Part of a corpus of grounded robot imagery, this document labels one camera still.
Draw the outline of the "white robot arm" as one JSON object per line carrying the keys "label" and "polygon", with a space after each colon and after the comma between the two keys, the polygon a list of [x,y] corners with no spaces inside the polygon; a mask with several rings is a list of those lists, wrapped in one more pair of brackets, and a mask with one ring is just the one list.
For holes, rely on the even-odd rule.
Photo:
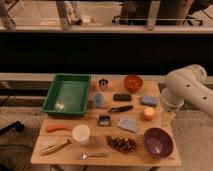
{"label": "white robot arm", "polygon": [[206,79],[206,70],[198,64],[169,72],[160,95],[161,106],[165,111],[177,111],[188,101],[213,118],[213,90],[204,85]]}

